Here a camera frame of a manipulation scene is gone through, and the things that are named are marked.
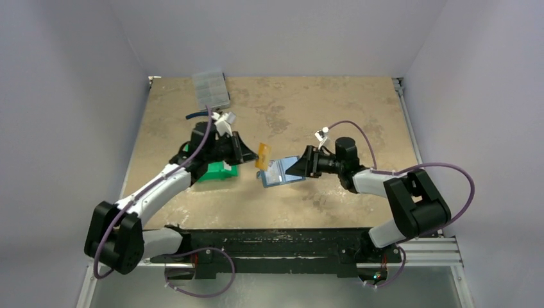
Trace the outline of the orange credit card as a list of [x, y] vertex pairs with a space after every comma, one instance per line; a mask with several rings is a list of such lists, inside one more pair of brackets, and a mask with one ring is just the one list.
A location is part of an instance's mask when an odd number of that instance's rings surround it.
[[261, 142], [259, 144], [257, 155], [258, 158], [255, 161], [255, 167], [259, 170], [267, 171], [269, 168], [269, 162], [271, 160], [271, 146]]

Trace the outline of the blue card holder wallet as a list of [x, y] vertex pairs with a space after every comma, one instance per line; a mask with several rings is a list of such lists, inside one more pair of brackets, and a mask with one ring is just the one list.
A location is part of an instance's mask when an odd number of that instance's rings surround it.
[[264, 188], [304, 181], [304, 176], [288, 175], [285, 171], [299, 160], [299, 156], [270, 160], [267, 170], [259, 170], [256, 179], [261, 180]]

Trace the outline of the green plastic bin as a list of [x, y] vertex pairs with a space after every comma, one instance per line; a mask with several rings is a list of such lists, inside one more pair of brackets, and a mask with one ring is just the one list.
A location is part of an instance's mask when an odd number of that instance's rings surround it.
[[225, 161], [210, 162], [207, 164], [207, 170], [204, 171], [205, 164], [203, 159], [205, 155], [211, 154], [210, 147], [202, 147], [198, 154], [185, 165], [185, 170], [191, 174], [191, 184], [203, 182], [206, 180], [226, 180], [227, 178], [238, 176], [237, 167], [228, 165]]

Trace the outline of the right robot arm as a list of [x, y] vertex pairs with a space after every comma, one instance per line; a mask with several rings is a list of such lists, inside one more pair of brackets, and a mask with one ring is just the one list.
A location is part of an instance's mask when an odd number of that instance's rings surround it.
[[426, 171], [417, 168], [404, 175], [374, 173], [360, 163], [356, 143], [350, 137], [338, 138], [333, 153], [307, 146], [285, 173], [309, 178], [335, 174], [347, 191], [388, 201], [392, 220], [371, 228], [360, 244], [361, 255], [368, 261], [383, 256], [387, 246], [419, 237], [451, 219], [449, 206]]

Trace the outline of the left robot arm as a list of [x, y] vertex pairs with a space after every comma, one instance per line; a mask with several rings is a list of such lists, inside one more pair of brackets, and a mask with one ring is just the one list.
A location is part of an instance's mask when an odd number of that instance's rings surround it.
[[165, 167], [147, 184], [114, 203], [94, 208], [83, 251], [92, 257], [97, 279], [114, 271], [126, 275], [140, 260], [168, 255], [175, 262], [191, 256], [191, 245], [173, 227], [145, 231], [144, 225], [170, 200], [192, 187], [209, 165], [237, 166], [258, 160], [239, 132], [220, 133], [216, 124], [198, 122]]

